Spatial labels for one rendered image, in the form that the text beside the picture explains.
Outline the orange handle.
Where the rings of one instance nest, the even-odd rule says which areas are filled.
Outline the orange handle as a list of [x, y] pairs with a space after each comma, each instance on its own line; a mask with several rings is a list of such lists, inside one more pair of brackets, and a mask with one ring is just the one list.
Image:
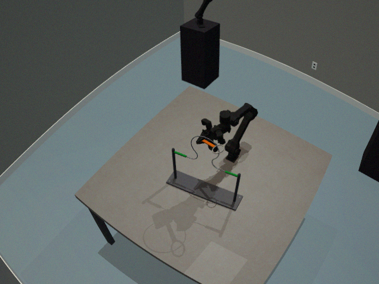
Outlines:
[[222, 150], [221, 152], [219, 152], [219, 153], [215, 153], [215, 152], [213, 151], [214, 148], [216, 147], [214, 144], [208, 142], [207, 140], [202, 140], [202, 142], [203, 142], [203, 143], [206, 143], [206, 144], [209, 145], [209, 146], [211, 146], [211, 147], [213, 148], [213, 149], [212, 149], [212, 152], [213, 152], [214, 154], [219, 154], [219, 153], [221, 153], [221, 152], [224, 151], [224, 145], [222, 145], [222, 144], [219, 144], [219, 145], [217, 145], [217, 146], [223, 146], [223, 150]]

